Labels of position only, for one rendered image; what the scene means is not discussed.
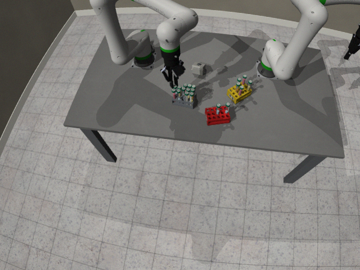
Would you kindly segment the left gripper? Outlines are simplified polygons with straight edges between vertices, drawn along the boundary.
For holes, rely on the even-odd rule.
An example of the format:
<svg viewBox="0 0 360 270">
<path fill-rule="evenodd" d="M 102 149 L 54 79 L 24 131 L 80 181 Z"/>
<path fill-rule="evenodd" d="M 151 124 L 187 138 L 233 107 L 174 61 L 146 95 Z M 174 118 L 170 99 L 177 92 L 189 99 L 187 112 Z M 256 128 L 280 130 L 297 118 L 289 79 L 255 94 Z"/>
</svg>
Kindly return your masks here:
<svg viewBox="0 0 360 270">
<path fill-rule="evenodd" d="M 353 34 L 350 44 L 348 46 L 348 52 L 344 56 L 344 59 L 348 60 L 348 58 L 355 54 L 358 50 L 360 50 L 360 28 Z"/>
</svg>

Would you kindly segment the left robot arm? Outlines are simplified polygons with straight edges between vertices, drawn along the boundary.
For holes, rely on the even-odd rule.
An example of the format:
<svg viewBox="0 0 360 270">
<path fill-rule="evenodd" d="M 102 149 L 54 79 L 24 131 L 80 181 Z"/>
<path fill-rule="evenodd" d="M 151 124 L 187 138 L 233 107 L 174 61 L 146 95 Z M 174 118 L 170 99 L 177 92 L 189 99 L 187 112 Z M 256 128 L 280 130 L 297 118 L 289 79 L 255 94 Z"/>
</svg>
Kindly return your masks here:
<svg viewBox="0 0 360 270">
<path fill-rule="evenodd" d="M 325 6 L 353 4 L 360 5 L 360 0 L 290 0 L 300 11 L 301 18 L 292 39 L 286 49 L 276 39 L 268 40 L 259 57 L 259 73 L 266 78 L 276 77 L 289 80 L 312 39 L 325 25 L 328 11 Z"/>
</svg>

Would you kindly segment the red rack with round wells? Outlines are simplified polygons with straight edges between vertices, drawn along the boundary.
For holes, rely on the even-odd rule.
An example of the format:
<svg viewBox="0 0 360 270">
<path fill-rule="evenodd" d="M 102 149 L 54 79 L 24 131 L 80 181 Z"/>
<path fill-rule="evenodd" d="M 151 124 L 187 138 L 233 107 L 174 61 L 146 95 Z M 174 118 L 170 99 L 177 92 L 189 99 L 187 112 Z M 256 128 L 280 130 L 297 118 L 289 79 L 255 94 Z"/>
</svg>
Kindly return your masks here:
<svg viewBox="0 0 360 270">
<path fill-rule="evenodd" d="M 229 112 L 226 114 L 225 113 L 225 109 L 226 106 L 221 106 L 219 111 L 219 115 L 216 113 L 216 109 L 217 107 L 210 107 L 210 108 L 205 108 L 205 116 L 206 116 L 206 121 L 207 121 L 207 125 L 216 125 L 216 124 L 224 124 L 224 123 L 230 123 L 230 114 Z M 207 112 L 207 110 L 209 110 L 209 112 Z M 214 110 L 214 111 L 212 111 Z"/>
</svg>

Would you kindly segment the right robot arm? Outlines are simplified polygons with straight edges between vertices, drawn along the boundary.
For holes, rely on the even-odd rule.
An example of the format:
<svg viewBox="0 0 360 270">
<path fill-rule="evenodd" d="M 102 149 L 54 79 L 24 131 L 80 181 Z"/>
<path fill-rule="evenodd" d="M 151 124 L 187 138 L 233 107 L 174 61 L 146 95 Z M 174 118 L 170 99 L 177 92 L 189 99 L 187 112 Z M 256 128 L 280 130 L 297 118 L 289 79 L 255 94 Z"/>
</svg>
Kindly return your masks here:
<svg viewBox="0 0 360 270">
<path fill-rule="evenodd" d="M 112 61 L 124 65 L 134 58 L 134 64 L 144 68 L 154 62 L 155 49 L 152 48 L 147 31 L 138 29 L 126 39 L 121 30 L 115 4 L 118 0 L 89 0 L 104 30 Z M 197 13 L 173 0 L 132 0 L 144 5 L 167 20 L 156 30 L 160 42 L 161 56 L 165 60 L 175 60 L 180 56 L 180 38 L 198 23 Z M 125 41 L 126 40 L 126 41 Z M 139 54 L 138 54 L 139 53 Z M 185 72 L 185 67 L 172 66 L 175 77 Z"/>
</svg>

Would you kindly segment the yellow tube rack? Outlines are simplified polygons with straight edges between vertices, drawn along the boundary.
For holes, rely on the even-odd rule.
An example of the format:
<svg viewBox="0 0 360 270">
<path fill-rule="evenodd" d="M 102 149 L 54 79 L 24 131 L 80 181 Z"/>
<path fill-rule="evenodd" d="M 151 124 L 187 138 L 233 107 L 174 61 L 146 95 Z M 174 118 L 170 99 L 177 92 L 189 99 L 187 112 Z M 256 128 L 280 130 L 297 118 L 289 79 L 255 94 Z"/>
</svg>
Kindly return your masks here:
<svg viewBox="0 0 360 270">
<path fill-rule="evenodd" d="M 227 96 L 235 103 L 237 104 L 241 100 L 247 98 L 251 95 L 252 90 L 247 90 L 248 86 L 246 84 L 242 85 L 242 82 L 240 83 L 241 86 L 244 86 L 244 89 L 242 90 L 241 95 L 239 96 L 239 91 L 236 93 L 236 85 L 232 88 L 227 90 Z M 246 88 L 247 87 L 247 88 Z"/>
</svg>

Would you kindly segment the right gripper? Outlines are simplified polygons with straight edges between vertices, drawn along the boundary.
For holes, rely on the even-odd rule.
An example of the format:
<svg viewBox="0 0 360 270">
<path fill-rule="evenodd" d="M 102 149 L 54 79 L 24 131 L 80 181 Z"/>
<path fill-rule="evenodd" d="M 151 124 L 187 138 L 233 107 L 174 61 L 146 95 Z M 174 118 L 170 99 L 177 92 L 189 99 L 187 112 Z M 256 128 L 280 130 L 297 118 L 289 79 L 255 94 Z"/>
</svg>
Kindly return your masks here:
<svg viewBox="0 0 360 270">
<path fill-rule="evenodd" d="M 179 61 L 179 62 L 178 62 Z M 172 76 L 172 66 L 176 66 L 176 65 L 183 65 L 184 62 L 182 60 L 179 60 L 179 58 L 173 60 L 173 61 L 168 61 L 164 59 L 164 68 L 161 69 L 160 71 L 163 73 L 165 79 L 167 80 L 167 82 L 170 83 L 171 88 L 173 89 L 173 76 Z M 168 76 L 166 74 L 166 69 L 168 70 Z M 174 75 L 174 84 L 178 86 L 178 79 L 180 76 L 178 76 L 177 78 Z"/>
</svg>

